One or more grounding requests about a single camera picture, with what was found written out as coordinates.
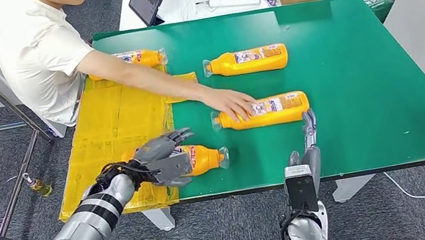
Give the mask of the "person's right hand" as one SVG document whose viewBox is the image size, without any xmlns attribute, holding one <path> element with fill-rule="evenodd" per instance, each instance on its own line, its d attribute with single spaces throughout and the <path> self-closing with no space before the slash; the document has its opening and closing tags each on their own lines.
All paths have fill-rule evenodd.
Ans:
<svg viewBox="0 0 425 240">
<path fill-rule="evenodd" d="M 227 89 L 208 88 L 201 93 L 199 101 L 219 112 L 226 113 L 234 121 L 247 121 L 254 115 L 252 104 L 256 103 L 253 97 Z"/>
</svg>

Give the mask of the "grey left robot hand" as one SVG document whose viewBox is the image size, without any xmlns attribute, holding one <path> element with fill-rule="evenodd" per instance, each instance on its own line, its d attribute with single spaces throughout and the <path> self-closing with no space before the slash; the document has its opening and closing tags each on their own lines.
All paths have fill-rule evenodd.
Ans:
<svg viewBox="0 0 425 240">
<path fill-rule="evenodd" d="M 133 156 L 143 167 L 153 172 L 146 181 L 156 186 L 182 187 L 192 181 L 188 154 L 176 148 L 193 132 L 190 128 L 176 129 L 147 141 Z"/>
</svg>

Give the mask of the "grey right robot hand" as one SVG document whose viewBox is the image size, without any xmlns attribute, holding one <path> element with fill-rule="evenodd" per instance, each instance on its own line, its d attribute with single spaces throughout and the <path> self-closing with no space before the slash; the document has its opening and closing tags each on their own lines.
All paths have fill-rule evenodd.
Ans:
<svg viewBox="0 0 425 240">
<path fill-rule="evenodd" d="M 302 113 L 304 126 L 304 154 L 299 156 L 297 151 L 290 155 L 289 166 L 293 176 L 307 174 L 306 165 L 309 166 L 313 180 L 315 195 L 318 197 L 321 174 L 321 153 L 316 142 L 316 116 L 311 108 Z"/>
</svg>

